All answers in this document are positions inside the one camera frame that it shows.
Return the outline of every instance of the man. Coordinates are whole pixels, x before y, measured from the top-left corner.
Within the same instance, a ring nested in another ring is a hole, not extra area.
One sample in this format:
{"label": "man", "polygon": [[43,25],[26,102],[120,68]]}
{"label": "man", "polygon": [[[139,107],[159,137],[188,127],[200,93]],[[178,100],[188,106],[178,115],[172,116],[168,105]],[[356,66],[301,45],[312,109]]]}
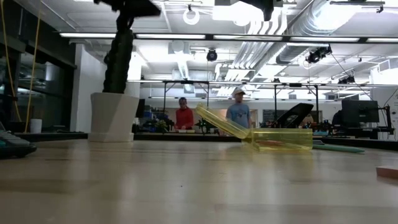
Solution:
{"label": "man", "polygon": [[178,100],[180,105],[180,109],[175,112],[175,117],[177,122],[175,123],[174,128],[176,130],[182,129],[192,129],[193,126],[193,113],[190,108],[187,107],[187,99],[185,97],[181,97]]}
{"label": "man", "polygon": [[242,103],[243,95],[245,95],[244,91],[240,88],[237,88],[232,95],[234,96],[235,104],[228,108],[226,117],[245,128],[249,128],[250,109],[248,105],[244,105]]}

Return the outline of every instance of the black monitor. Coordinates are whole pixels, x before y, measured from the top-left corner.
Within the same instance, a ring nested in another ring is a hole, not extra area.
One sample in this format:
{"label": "black monitor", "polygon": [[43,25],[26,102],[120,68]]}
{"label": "black monitor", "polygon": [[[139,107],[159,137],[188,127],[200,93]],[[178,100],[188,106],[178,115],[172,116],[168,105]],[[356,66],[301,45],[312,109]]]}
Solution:
{"label": "black monitor", "polygon": [[343,100],[341,102],[345,124],[378,123],[379,106],[377,101]]}
{"label": "black monitor", "polygon": [[136,118],[143,118],[144,111],[145,111],[145,99],[139,99],[137,112],[136,112]]}

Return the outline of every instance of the white cup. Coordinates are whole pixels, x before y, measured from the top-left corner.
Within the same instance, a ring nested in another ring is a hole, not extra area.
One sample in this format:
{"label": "white cup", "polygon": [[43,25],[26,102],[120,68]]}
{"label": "white cup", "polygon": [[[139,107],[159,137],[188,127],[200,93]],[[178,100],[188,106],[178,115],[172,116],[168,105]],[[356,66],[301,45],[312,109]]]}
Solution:
{"label": "white cup", "polygon": [[42,132],[42,120],[30,119],[30,133],[38,134]]}

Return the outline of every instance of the white planter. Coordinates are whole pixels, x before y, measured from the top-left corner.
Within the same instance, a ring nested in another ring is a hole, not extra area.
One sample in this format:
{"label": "white planter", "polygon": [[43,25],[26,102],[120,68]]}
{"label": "white planter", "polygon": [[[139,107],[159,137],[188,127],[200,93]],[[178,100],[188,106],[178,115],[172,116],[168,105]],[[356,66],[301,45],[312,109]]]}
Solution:
{"label": "white planter", "polygon": [[131,142],[132,123],[139,98],[117,93],[91,94],[91,133],[93,142]]}

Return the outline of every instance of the yellow cable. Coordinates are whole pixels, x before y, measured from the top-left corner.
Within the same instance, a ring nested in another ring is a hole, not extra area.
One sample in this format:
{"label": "yellow cable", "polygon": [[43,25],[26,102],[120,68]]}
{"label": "yellow cable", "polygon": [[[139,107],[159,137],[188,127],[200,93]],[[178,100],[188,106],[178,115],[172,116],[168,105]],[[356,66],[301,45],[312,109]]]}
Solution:
{"label": "yellow cable", "polygon": [[[1,4],[2,33],[4,35],[4,45],[6,46],[7,70],[8,70],[9,80],[10,80],[10,84],[11,84],[12,97],[15,98],[14,81],[12,80],[10,61],[9,61],[9,56],[8,56],[6,22],[4,20],[4,9],[3,9],[4,6],[3,6],[3,1],[2,0],[0,0],[0,4]],[[17,115],[18,115],[18,120],[19,120],[19,122],[21,122],[22,120],[21,120],[21,116],[19,115],[17,101],[13,100],[13,102],[14,102],[14,105],[15,105],[15,111],[17,112]]]}
{"label": "yellow cable", "polygon": [[35,40],[35,49],[33,54],[33,66],[32,66],[32,76],[30,78],[30,88],[29,88],[29,101],[27,103],[27,112],[26,112],[26,124],[25,124],[25,133],[27,132],[27,124],[29,122],[29,112],[30,112],[30,101],[32,99],[32,87],[33,87],[33,77],[35,75],[35,64],[36,64],[36,52],[37,52],[37,43],[39,40],[39,28],[40,28],[40,15],[41,15],[41,1],[39,0],[39,15],[37,16],[37,27],[36,27],[36,40]]}

